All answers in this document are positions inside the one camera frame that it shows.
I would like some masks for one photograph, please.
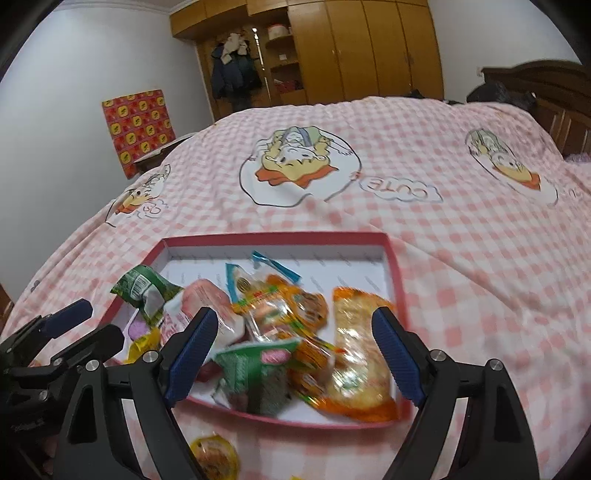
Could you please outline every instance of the pink checkered bedsheet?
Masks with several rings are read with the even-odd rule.
[[[591,423],[590,220],[591,167],[563,162],[511,106],[367,98],[251,109],[187,140],[82,225],[31,280],[4,336],[90,300],[93,319],[48,345],[47,361],[97,324],[113,283],[165,236],[383,231],[410,328],[457,361],[503,360],[550,478]],[[140,463],[156,478],[127,409]],[[176,416],[189,440],[215,431],[232,441],[245,480],[381,479],[408,428],[302,437],[192,404]],[[439,476],[461,422],[457,414]]]

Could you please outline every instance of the yellow snack package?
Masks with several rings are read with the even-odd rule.
[[[146,335],[139,337],[129,346],[125,364],[134,363],[139,357],[150,350],[160,350],[160,329],[151,328]]]
[[[208,480],[236,480],[240,460],[236,449],[219,435],[194,440],[191,445],[197,462]]]
[[[380,422],[398,418],[391,397],[391,374],[375,343],[371,317],[379,307],[396,308],[383,298],[354,288],[333,292],[336,341],[335,368],[320,396],[302,395],[304,401],[328,413],[355,420]]]
[[[316,333],[326,325],[328,315],[328,305],[322,295],[287,284],[268,284],[232,307],[244,316],[252,336],[259,341],[276,339],[277,332],[291,330],[289,324],[295,320],[307,331]]]

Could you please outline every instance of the wooden wardrobe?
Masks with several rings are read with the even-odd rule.
[[[275,23],[289,24],[292,35],[271,47],[267,27]],[[197,41],[206,77],[212,72],[212,48],[239,25],[253,56],[253,27],[261,43],[264,65],[259,59],[255,64],[267,88],[254,94],[253,106],[326,104],[413,89],[443,99],[427,0],[199,0],[171,16],[174,36]],[[284,77],[288,69],[297,73],[303,90],[279,95],[274,84],[285,78],[277,69]],[[229,115],[227,102],[211,97],[208,79],[206,86],[216,119]]]
[[[290,5],[308,102],[404,95],[413,89],[442,99],[439,48],[424,3],[327,0]]]

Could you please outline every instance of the dark jacket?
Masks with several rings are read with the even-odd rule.
[[[232,96],[235,93],[247,92],[262,86],[250,54],[239,55],[232,52],[232,61],[224,65],[222,52],[223,44],[218,45],[212,52],[212,91],[214,98]]]

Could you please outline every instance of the snack on bedsheet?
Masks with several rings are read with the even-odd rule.
[[[236,449],[219,435],[196,439],[191,442],[191,451],[208,480],[236,480],[240,460]]]

